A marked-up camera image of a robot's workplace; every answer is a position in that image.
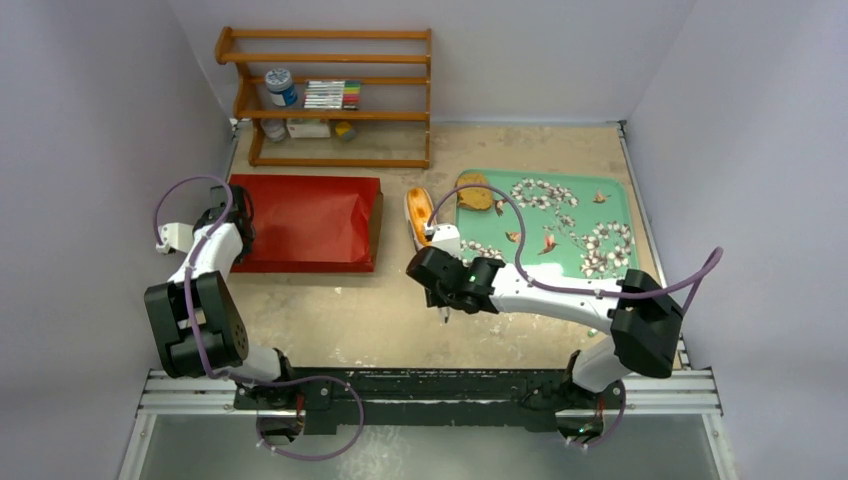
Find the metal tongs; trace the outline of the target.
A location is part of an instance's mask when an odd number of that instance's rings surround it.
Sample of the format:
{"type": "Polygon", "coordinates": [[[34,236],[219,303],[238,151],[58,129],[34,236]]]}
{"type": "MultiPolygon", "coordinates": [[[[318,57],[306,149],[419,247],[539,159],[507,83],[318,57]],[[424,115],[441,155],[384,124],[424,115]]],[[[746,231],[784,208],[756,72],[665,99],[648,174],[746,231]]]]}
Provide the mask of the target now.
{"type": "Polygon", "coordinates": [[[443,306],[438,308],[439,316],[444,324],[447,324],[449,322],[451,311],[452,309],[449,306],[443,306]]]}

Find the red paper bag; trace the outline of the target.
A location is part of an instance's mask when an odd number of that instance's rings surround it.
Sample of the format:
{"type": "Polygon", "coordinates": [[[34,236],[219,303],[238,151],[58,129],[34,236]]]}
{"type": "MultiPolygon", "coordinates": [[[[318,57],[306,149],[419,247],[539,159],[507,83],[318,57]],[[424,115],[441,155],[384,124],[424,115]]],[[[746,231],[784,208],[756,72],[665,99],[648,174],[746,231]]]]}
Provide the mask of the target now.
{"type": "Polygon", "coordinates": [[[383,213],[376,177],[233,175],[256,238],[237,273],[372,273],[383,213]]]}

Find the fake baguette bread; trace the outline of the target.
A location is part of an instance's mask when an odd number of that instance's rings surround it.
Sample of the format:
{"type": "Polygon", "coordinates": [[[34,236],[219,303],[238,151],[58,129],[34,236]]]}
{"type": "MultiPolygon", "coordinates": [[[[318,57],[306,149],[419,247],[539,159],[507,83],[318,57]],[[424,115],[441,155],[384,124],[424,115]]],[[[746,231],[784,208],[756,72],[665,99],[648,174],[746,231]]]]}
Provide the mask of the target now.
{"type": "Polygon", "coordinates": [[[405,218],[416,251],[426,247],[430,241],[426,237],[426,227],[433,214],[433,202],[423,187],[414,187],[404,197],[405,218]]]}

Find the green floral tray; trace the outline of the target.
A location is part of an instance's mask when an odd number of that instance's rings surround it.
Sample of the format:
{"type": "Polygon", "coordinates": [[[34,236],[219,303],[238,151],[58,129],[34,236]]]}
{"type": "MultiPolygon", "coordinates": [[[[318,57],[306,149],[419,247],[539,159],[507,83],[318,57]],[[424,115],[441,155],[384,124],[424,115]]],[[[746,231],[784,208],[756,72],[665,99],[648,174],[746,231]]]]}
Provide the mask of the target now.
{"type": "MultiPolygon", "coordinates": [[[[525,269],[552,265],[566,277],[610,279],[640,267],[626,191],[618,181],[495,169],[479,173],[521,211],[525,269]]],[[[514,261],[521,239],[518,219],[501,195],[493,199],[485,211],[455,209],[466,263],[476,257],[514,261]]]]}

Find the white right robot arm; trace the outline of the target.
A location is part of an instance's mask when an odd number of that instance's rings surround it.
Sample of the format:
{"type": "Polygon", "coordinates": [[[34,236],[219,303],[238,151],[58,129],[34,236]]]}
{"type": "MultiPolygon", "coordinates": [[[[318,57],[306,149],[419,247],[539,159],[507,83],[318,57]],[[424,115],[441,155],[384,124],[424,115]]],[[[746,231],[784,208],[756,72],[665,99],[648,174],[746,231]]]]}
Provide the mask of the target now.
{"type": "Polygon", "coordinates": [[[533,272],[500,259],[470,264],[425,247],[410,260],[407,275],[421,285],[430,307],[466,314],[528,313],[595,329],[604,339],[577,354],[561,381],[564,399],[584,407],[630,373],[671,376],[683,309],[641,270],[621,279],[566,278],[545,267],[533,272]]]}

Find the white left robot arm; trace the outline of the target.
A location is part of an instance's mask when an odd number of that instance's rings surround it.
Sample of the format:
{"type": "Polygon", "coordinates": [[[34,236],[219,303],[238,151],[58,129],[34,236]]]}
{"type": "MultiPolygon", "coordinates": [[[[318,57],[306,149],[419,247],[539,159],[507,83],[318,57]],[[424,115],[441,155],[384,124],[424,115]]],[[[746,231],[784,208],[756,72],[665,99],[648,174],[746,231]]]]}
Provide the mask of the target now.
{"type": "Polygon", "coordinates": [[[290,364],[279,350],[249,340],[227,285],[256,238],[252,198],[236,184],[214,186],[210,194],[211,207],[194,223],[156,225],[157,251],[185,256],[174,274],[144,293],[160,362],[172,378],[259,383],[264,401],[287,408],[298,395],[290,364]]]}

